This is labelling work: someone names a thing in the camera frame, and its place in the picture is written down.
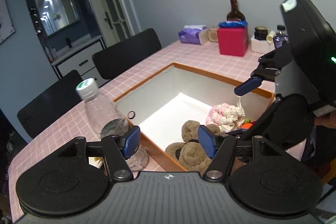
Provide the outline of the pink white knitted item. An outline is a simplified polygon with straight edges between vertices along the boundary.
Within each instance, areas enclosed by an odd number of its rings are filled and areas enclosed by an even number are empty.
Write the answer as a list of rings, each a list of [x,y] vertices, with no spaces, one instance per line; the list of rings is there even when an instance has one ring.
[[[206,125],[215,124],[221,132],[227,133],[236,129],[245,121],[245,111],[239,101],[236,105],[227,103],[214,106],[208,113]]]

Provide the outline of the orange cardboard box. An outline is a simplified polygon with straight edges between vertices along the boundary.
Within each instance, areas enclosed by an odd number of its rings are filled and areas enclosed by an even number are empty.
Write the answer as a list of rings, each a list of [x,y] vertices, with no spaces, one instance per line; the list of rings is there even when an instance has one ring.
[[[204,124],[215,105],[241,102],[246,118],[253,121],[274,100],[274,93],[257,88],[238,97],[240,81],[186,65],[172,63],[116,98],[118,109],[131,124],[141,129],[141,144],[167,171],[183,167],[165,153],[165,148],[182,141],[182,125],[188,120]]]

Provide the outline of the brown plush toy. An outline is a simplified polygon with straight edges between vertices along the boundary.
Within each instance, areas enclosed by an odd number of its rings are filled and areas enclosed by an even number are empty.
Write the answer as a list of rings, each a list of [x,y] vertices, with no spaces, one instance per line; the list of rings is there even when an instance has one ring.
[[[186,170],[199,172],[203,175],[209,167],[211,159],[198,142],[199,126],[200,123],[197,121],[189,120],[184,123],[181,129],[183,142],[168,145],[165,153]]]

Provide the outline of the wine glass painting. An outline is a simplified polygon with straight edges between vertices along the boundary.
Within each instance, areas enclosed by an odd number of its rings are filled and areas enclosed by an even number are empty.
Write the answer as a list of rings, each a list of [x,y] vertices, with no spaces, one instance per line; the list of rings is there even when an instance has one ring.
[[[0,0],[0,43],[15,33],[15,27],[11,19],[7,0]]]

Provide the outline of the left black chair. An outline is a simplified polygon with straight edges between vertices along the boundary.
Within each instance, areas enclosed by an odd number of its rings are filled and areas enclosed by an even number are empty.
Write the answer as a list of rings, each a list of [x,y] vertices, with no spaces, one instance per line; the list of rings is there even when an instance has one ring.
[[[31,138],[81,102],[76,87],[82,80],[78,71],[72,70],[18,111],[18,120]]]

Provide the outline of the clear plastic water bottle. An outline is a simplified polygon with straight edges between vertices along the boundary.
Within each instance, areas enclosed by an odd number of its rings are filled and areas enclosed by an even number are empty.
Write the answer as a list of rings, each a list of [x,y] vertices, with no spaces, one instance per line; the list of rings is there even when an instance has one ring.
[[[95,79],[89,78],[76,87],[80,98],[84,101],[90,127],[99,139],[117,134],[124,135],[132,126],[118,110],[116,103],[99,91]],[[137,152],[126,162],[131,171],[143,170],[149,161],[146,150],[139,145]]]

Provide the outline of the red box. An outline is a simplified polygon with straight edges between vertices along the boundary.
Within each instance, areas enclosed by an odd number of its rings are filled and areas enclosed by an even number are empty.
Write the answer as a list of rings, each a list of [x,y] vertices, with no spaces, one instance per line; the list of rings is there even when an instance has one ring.
[[[248,49],[248,28],[218,28],[219,53],[243,57]]]

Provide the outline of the right black chair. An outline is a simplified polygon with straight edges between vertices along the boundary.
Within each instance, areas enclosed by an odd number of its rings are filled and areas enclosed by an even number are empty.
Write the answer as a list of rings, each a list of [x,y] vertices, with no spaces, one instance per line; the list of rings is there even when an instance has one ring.
[[[148,28],[92,56],[95,67],[105,80],[112,80],[162,49],[154,29]]]

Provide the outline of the wall mirror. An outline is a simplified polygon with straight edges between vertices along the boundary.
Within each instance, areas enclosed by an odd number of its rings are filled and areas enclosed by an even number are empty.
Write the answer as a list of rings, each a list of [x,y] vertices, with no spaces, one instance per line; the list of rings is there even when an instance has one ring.
[[[79,21],[74,0],[34,0],[47,36]]]

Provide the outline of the brown glass bottle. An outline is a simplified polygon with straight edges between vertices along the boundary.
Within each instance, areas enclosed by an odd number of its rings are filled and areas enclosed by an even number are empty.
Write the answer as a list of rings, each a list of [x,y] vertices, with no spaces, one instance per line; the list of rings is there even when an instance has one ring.
[[[238,8],[237,0],[230,0],[231,11],[227,14],[227,20],[244,21],[245,15]]]

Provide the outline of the purple tissue pack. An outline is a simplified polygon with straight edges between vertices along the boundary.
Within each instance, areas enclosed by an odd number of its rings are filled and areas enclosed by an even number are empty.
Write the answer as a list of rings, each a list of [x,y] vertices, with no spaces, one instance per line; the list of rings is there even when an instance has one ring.
[[[185,25],[178,36],[181,43],[202,45],[208,41],[208,29],[206,25]]]

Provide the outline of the white cabinet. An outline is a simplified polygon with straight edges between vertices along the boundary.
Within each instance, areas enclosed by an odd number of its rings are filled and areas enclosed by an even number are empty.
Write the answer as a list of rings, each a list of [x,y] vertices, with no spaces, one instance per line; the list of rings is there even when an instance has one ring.
[[[106,45],[101,35],[87,41],[76,42],[72,48],[60,51],[51,66],[59,79],[72,70],[76,70],[82,76],[95,68],[92,56],[104,49]]]

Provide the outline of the black chair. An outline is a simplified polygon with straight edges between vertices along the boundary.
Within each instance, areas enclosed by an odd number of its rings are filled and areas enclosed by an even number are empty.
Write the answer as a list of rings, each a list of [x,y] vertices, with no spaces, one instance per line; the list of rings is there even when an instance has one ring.
[[[76,87],[82,80],[78,71],[72,70],[18,111],[18,120],[31,138],[81,102]]]
[[[92,56],[95,67],[105,80],[112,80],[162,49],[154,29],[148,28]]]

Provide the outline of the dark glass jar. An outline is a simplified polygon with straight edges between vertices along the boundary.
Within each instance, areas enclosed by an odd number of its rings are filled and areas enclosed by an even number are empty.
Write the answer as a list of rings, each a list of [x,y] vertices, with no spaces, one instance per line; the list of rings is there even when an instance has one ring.
[[[254,38],[257,40],[266,40],[268,36],[268,28],[264,26],[256,26],[254,31]]]

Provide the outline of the blue packet on red box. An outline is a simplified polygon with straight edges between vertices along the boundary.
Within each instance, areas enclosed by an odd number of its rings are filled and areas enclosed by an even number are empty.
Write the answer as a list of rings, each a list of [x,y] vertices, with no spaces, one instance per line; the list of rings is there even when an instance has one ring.
[[[246,28],[248,23],[245,20],[227,20],[218,24],[219,28]]]

